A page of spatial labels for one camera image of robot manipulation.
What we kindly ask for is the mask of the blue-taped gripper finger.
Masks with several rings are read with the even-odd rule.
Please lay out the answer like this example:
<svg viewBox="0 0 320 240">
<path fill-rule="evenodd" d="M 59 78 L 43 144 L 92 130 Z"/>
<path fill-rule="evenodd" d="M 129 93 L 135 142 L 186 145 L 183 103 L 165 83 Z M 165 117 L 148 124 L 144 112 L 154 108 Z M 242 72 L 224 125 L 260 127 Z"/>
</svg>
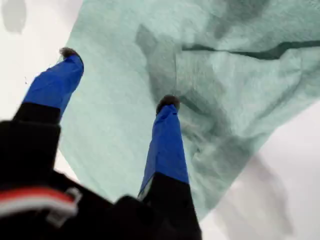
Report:
<svg viewBox="0 0 320 240">
<path fill-rule="evenodd" d="M 73 92 L 84 74 L 85 65 L 72 48 L 59 51 L 62 61 L 41 72 L 29 86 L 13 117 L 16 121 L 59 123 Z"/>
<path fill-rule="evenodd" d="M 200 240 L 178 118 L 180 101 L 165 95 L 156 107 L 138 199 L 164 217 L 179 240 Z"/>
</svg>

